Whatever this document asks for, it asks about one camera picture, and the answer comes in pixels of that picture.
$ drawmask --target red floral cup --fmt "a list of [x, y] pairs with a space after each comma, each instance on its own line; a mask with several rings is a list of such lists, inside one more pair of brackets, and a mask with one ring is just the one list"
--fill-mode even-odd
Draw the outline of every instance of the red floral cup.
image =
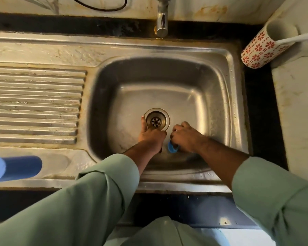
[[280, 44], [278, 40], [297, 35], [295, 26], [281, 19], [271, 20], [242, 51], [242, 61], [250, 68], [260, 68], [294, 44], [294, 42]]

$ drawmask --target white toothbrush handle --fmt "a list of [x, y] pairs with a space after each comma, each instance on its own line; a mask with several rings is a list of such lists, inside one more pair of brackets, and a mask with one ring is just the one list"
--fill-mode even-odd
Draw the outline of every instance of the white toothbrush handle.
[[308, 33], [301, 34], [295, 37], [283, 39], [283, 40], [278, 40], [276, 43], [278, 44], [284, 44], [284, 43], [289, 43], [289, 42], [299, 42], [299, 41], [308, 41]]

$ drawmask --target person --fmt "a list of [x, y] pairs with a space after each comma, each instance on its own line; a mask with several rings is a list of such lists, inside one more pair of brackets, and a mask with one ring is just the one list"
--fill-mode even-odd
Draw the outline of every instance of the person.
[[[165, 131], [148, 129], [139, 142], [79, 174], [75, 183], [0, 224], [0, 246], [103, 245], [127, 209], [139, 176], [160, 152]], [[279, 166], [220, 144], [187, 122], [173, 127], [174, 145], [199, 154], [232, 190], [237, 207], [276, 244], [308, 245], [308, 182]], [[218, 245], [168, 217], [154, 220], [123, 245]]]

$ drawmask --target green sleeve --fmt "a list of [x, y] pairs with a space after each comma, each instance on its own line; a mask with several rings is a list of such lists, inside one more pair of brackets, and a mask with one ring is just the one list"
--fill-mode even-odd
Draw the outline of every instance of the green sleeve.
[[250, 157], [236, 171], [232, 189], [237, 207], [277, 245], [308, 245], [308, 181]]
[[135, 163], [112, 155], [0, 224], [0, 246], [103, 245], [138, 186]]

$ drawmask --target light green shirt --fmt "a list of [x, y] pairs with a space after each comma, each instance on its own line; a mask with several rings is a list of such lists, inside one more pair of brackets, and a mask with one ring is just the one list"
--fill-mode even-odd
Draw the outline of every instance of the light green shirt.
[[[112, 155], [59, 190], [0, 224], [0, 246], [100, 246], [138, 186], [135, 163]], [[261, 158], [250, 157], [233, 179], [236, 205], [279, 246], [308, 245], [308, 181]], [[168, 217], [154, 220], [123, 245], [218, 243]]]

